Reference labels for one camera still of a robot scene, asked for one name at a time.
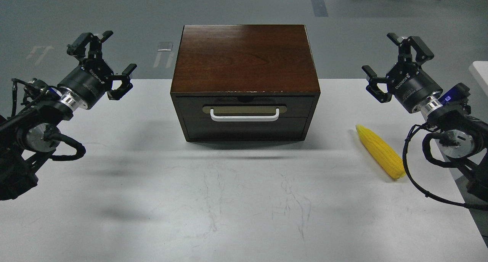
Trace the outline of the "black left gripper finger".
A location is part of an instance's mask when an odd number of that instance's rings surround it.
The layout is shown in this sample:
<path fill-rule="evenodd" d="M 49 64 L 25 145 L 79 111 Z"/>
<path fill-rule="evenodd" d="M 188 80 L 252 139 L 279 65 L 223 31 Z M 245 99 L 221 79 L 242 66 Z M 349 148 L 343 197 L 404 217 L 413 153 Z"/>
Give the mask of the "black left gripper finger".
<path fill-rule="evenodd" d="M 113 31 L 105 31 L 99 38 L 91 32 L 80 34 L 72 43 L 67 45 L 67 54 L 75 57 L 80 63 L 88 60 L 103 60 L 102 44 L 113 35 Z"/>
<path fill-rule="evenodd" d="M 109 100 L 120 100 L 124 95 L 126 95 L 132 88 L 131 74 L 137 68 L 137 64 L 129 64 L 121 74 L 115 74 L 108 76 L 108 82 L 113 83 L 114 81 L 120 81 L 120 86 L 117 89 L 108 90 Z"/>

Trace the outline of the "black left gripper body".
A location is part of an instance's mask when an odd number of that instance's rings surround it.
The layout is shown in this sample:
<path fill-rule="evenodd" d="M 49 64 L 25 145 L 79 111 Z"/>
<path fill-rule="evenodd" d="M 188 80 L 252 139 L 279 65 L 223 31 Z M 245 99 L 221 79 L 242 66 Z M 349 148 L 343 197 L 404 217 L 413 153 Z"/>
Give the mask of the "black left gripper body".
<path fill-rule="evenodd" d="M 108 78 L 113 74 L 113 69 L 103 61 L 85 62 L 73 69 L 57 87 L 75 92 L 83 101 L 82 108 L 91 109 L 110 90 L 112 84 Z"/>

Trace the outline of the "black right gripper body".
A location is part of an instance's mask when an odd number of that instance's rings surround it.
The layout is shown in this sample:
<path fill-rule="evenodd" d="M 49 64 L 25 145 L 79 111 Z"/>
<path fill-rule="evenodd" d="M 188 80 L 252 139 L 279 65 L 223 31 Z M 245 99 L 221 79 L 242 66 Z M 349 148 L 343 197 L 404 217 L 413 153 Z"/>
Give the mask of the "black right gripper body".
<path fill-rule="evenodd" d="M 443 89 L 417 63 L 396 64 L 386 74 L 387 90 L 410 113 L 429 96 L 440 97 Z"/>

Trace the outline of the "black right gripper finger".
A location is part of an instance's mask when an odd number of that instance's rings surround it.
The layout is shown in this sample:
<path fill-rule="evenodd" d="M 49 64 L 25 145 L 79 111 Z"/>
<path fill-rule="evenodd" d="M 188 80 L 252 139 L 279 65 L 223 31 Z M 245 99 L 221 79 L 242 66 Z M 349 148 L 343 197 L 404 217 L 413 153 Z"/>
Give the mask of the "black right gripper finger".
<path fill-rule="evenodd" d="M 416 64 L 422 66 L 435 55 L 419 36 L 401 37 L 396 33 L 387 33 L 387 38 L 398 47 L 398 64 Z"/>
<path fill-rule="evenodd" d="M 390 84 L 392 81 L 386 77 L 378 77 L 377 73 L 369 65 L 363 65 L 361 69 L 366 73 L 366 80 L 368 85 L 366 90 L 380 103 L 390 102 L 392 94 L 383 92 L 378 84 Z"/>

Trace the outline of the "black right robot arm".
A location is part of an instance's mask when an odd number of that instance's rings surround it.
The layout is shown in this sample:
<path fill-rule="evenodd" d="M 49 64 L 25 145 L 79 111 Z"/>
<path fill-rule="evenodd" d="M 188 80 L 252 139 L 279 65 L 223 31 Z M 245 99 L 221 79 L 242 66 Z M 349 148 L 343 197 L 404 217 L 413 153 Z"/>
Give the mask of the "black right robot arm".
<path fill-rule="evenodd" d="M 456 168 L 468 180 L 467 192 L 487 201 L 487 155 L 480 163 L 471 157 L 487 151 L 487 124 L 471 116 L 468 105 L 469 87 L 463 83 L 443 93 L 442 88 L 422 69 L 422 64 L 434 58 L 434 53 L 418 36 L 401 37 L 387 33 L 398 48 L 398 58 L 385 77 L 377 76 L 370 66 L 362 66 L 368 85 L 366 90 L 380 103 L 392 97 L 410 113 L 420 112 L 422 125 L 410 128 L 405 139 L 401 159 L 407 177 L 425 197 L 441 203 L 486 211 L 487 205 L 458 203 L 436 196 L 421 187 L 412 177 L 407 162 L 411 139 L 419 130 L 426 130 L 422 152 L 429 163 L 442 168 Z"/>

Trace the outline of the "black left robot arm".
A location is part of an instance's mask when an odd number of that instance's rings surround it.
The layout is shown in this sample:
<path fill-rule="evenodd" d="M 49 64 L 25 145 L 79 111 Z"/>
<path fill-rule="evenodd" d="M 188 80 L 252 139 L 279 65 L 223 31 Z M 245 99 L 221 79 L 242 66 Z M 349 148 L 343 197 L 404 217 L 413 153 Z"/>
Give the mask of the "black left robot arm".
<path fill-rule="evenodd" d="M 79 61 L 57 86 L 39 79 L 29 82 L 12 79 L 12 111 L 1 117 L 0 197 L 18 198 L 38 184 L 36 173 L 48 160 L 76 161 L 85 147 L 60 132 L 58 125 L 73 118 L 75 110 L 91 109 L 103 95 L 120 100 L 133 88 L 129 64 L 121 74 L 103 59 L 103 43 L 113 35 L 105 31 L 98 37 L 82 33 L 67 46 L 67 54 Z"/>

